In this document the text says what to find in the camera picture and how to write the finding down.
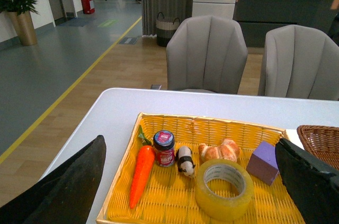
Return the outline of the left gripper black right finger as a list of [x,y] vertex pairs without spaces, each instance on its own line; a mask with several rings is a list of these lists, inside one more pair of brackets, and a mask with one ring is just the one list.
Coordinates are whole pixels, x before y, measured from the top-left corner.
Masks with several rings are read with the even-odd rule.
[[286,138],[276,143],[275,156],[305,223],[338,223],[338,170]]

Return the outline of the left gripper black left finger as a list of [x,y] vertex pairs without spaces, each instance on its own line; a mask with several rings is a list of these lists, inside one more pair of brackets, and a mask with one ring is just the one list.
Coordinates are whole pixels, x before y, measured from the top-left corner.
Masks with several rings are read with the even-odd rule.
[[86,223],[106,157],[98,135],[34,186],[1,207],[1,223]]

